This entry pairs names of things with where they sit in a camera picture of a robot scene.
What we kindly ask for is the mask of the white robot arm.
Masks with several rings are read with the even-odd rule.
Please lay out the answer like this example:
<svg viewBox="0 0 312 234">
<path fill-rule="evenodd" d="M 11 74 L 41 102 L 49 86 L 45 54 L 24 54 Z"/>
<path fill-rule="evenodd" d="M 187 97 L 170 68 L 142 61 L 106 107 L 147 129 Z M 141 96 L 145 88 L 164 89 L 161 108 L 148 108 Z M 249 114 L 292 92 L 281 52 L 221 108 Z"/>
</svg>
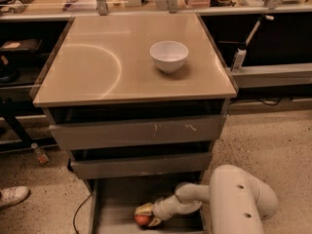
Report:
<svg viewBox="0 0 312 234">
<path fill-rule="evenodd" d="M 265 234 L 262 222 L 278 210 L 278 198 L 265 182 L 232 165 L 216 168 L 207 185 L 182 182 L 175 193 L 136 208 L 135 221 L 154 227 L 174 215 L 210 206 L 214 234 Z"/>
</svg>

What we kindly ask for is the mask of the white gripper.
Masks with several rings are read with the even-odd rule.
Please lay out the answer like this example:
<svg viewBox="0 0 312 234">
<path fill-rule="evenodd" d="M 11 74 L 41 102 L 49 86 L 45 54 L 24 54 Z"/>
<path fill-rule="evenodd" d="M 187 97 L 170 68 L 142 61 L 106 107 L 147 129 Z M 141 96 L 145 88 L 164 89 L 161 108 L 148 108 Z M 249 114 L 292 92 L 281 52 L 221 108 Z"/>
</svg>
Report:
<svg viewBox="0 0 312 234">
<path fill-rule="evenodd" d="M 168 220 L 170 215 L 168 211 L 165 209 L 164 199 L 158 199 L 152 203 L 146 203 L 136 208 L 135 215 L 148 215 L 154 216 L 150 219 L 147 226 L 148 227 L 155 227 L 158 226 L 162 220 Z"/>
</svg>

